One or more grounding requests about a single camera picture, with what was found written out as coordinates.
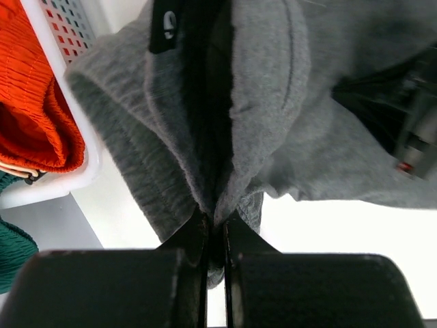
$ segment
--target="clothing tag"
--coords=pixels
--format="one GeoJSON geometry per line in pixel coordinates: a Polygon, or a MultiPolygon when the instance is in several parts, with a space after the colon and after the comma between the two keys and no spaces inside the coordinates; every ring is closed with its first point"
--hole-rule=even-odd
{"type": "Polygon", "coordinates": [[[176,47],[182,7],[185,0],[155,0],[149,50],[163,53],[176,47]]]}

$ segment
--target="orange fabric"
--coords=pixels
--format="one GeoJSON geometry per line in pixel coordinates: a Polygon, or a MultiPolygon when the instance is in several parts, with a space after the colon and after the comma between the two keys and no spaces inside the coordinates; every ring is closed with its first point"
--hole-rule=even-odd
{"type": "Polygon", "coordinates": [[[85,143],[19,0],[0,0],[0,161],[81,166],[85,143]]]}

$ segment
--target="gray garment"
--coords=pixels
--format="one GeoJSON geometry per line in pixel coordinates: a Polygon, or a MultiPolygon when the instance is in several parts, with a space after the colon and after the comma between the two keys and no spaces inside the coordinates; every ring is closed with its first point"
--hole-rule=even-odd
{"type": "Polygon", "coordinates": [[[161,240],[196,204],[216,227],[237,208],[258,229],[264,191],[437,208],[436,172],[429,180],[399,174],[330,97],[342,77],[435,42],[435,0],[233,0],[218,16],[220,1],[205,2],[186,0],[175,50],[148,51],[148,1],[138,20],[67,71],[161,240]]]}

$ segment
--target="laundry basket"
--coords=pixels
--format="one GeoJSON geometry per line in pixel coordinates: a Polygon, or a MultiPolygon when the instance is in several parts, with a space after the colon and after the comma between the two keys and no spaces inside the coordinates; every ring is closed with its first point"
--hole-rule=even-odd
{"type": "Polygon", "coordinates": [[[64,79],[69,63],[95,39],[79,0],[21,0],[86,145],[82,166],[67,174],[46,174],[29,186],[17,182],[0,197],[0,209],[65,196],[98,177],[102,145],[64,79]]]}

